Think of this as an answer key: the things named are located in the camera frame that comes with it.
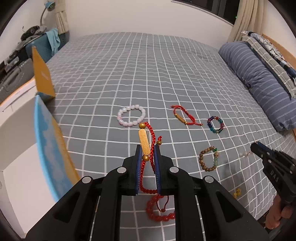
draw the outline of human hand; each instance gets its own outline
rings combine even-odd
[[[276,195],[274,198],[274,203],[269,209],[269,213],[266,216],[265,225],[268,229],[277,228],[280,224],[281,218],[290,218],[294,211],[294,207],[285,206],[281,210],[281,198],[279,195]]]

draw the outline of wooden headboard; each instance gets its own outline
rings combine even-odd
[[[281,54],[284,56],[285,60],[287,62],[289,62],[293,66],[294,69],[296,69],[296,58],[288,50],[286,50],[283,46],[281,46],[279,43],[277,43],[275,40],[268,37],[267,35],[262,34],[262,36],[264,38],[268,39],[281,52]],[[293,130],[293,133],[294,133],[294,137],[296,140],[296,129]]]

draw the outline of bed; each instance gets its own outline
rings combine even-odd
[[[274,129],[217,49],[186,38],[117,32],[71,41],[47,64],[56,91],[48,108],[80,176],[102,177],[134,155],[139,128],[119,125],[117,113],[139,104],[155,135],[162,136],[161,154],[176,166],[192,176],[212,175],[230,193],[240,188],[238,201],[256,219],[271,206],[276,191],[262,172],[261,159],[248,155],[250,144],[260,141],[295,157],[294,135]],[[183,106],[203,126],[184,125],[171,105]],[[139,114],[129,111],[123,119],[134,121]],[[189,121],[184,113],[178,114]],[[210,116],[224,121],[219,135],[206,125]],[[207,173],[197,156],[209,146],[217,147],[220,155],[217,169]],[[205,163],[212,161],[205,156]],[[149,166],[143,186],[155,188]],[[123,197],[121,240],[175,239],[174,221],[156,223],[147,218],[149,199],[144,193]],[[171,198],[166,212],[173,209]]]

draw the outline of curtain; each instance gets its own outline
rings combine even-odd
[[[66,2],[65,0],[55,0],[55,15],[56,15],[56,24],[59,34],[63,34],[69,31],[69,24],[67,21],[66,14]]]
[[[240,0],[237,19],[228,37],[228,42],[240,41],[241,32],[250,30],[262,34],[264,0]]]

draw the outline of light blue towel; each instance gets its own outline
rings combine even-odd
[[[57,49],[61,44],[61,41],[58,36],[58,31],[56,28],[53,28],[52,30],[46,32],[48,41],[50,43],[50,46],[52,48],[52,56],[54,56],[57,53]]]

